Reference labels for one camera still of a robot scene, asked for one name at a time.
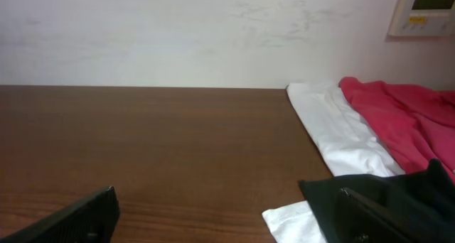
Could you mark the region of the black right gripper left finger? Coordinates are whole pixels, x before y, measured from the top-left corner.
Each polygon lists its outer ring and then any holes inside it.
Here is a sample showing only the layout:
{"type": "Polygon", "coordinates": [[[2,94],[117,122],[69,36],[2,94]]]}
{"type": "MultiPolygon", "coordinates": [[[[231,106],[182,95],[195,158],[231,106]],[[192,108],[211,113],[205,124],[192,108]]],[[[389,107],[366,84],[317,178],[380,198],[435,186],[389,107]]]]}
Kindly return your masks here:
{"type": "Polygon", "coordinates": [[[2,238],[1,243],[110,243],[119,216],[119,201],[109,186],[2,238]]]}

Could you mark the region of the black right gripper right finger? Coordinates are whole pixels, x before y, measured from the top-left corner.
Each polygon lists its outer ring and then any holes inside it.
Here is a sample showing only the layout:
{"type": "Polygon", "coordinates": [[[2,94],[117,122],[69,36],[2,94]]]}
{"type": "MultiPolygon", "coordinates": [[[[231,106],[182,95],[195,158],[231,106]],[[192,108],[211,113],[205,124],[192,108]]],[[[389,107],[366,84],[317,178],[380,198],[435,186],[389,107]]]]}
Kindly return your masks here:
{"type": "Polygon", "coordinates": [[[350,188],[336,193],[333,224],[341,242],[418,243],[427,240],[417,202],[392,191],[383,204],[350,188]]]}

